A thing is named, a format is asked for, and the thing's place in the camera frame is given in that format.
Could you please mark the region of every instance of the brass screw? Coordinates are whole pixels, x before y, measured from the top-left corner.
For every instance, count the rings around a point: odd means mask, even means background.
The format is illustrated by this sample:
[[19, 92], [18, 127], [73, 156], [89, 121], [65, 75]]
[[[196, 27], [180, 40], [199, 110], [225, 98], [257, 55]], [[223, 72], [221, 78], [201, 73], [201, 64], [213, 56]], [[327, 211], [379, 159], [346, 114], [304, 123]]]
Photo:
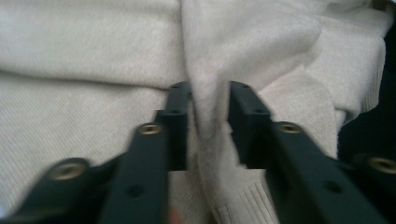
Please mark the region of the brass screw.
[[284, 132], [284, 133], [299, 133], [300, 132], [300, 128], [295, 126], [295, 125], [291, 125], [291, 124], [284, 124], [282, 126], [280, 126], [280, 131]]
[[159, 133], [162, 128], [155, 124], [148, 124], [139, 129], [139, 132], [142, 134], [155, 134]]
[[374, 167], [377, 171], [382, 173], [396, 175], [396, 162], [380, 157], [372, 157], [369, 160], [369, 164]]
[[49, 177], [54, 180], [66, 180], [75, 178], [84, 173], [86, 167], [80, 163], [69, 163], [56, 167]]

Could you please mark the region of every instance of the sweater cuff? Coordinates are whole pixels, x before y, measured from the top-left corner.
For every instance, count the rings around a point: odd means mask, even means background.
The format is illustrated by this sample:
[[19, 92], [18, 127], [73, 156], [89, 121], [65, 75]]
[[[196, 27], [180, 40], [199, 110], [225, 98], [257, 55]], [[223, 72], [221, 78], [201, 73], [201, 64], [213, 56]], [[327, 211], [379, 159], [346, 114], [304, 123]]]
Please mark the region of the sweater cuff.
[[254, 181], [242, 189], [232, 202], [219, 206], [216, 209], [219, 223], [278, 223], [268, 188], [264, 185], [261, 181]]

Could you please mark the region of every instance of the white knit sweater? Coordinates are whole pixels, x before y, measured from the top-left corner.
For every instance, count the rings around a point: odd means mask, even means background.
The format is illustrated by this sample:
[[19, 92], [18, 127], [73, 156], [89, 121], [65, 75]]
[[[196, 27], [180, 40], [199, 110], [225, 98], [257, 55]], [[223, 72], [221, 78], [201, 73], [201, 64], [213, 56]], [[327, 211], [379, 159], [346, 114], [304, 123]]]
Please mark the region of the white knit sweater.
[[276, 222], [262, 171], [237, 162], [228, 81], [334, 157], [340, 127], [377, 104], [390, 15], [365, 0], [0, 1], [0, 204], [56, 161], [120, 154], [188, 80], [190, 167], [171, 203], [186, 223]]

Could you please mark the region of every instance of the black bracket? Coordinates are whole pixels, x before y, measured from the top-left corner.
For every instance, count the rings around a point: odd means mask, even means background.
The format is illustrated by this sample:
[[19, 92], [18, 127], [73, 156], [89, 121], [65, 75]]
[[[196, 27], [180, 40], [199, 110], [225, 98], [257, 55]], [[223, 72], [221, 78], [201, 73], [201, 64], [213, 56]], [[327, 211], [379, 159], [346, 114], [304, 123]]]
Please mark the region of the black bracket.
[[231, 83], [228, 121], [240, 162], [266, 169], [281, 223], [388, 222], [341, 165], [298, 125], [272, 122], [269, 110], [243, 83]]
[[190, 84], [169, 89], [165, 110], [136, 128], [128, 150], [91, 167], [60, 161], [44, 173], [20, 208], [0, 224], [167, 223], [168, 171], [187, 168]]

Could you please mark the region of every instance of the screw hole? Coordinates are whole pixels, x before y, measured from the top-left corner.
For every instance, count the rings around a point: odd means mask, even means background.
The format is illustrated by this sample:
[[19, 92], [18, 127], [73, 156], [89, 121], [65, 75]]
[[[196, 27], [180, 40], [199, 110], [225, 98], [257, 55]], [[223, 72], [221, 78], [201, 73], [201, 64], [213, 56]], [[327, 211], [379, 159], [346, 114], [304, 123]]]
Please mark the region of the screw hole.
[[326, 181], [324, 183], [324, 187], [326, 188], [326, 190], [331, 191], [333, 193], [341, 193], [343, 191], [341, 185], [339, 185], [337, 182], [334, 181]]
[[138, 185], [133, 185], [130, 188], [127, 189], [127, 194], [131, 198], [137, 198], [140, 197], [144, 193], [143, 188], [138, 186]]
[[295, 125], [285, 124], [280, 126], [280, 131], [284, 133], [299, 133], [300, 129]]

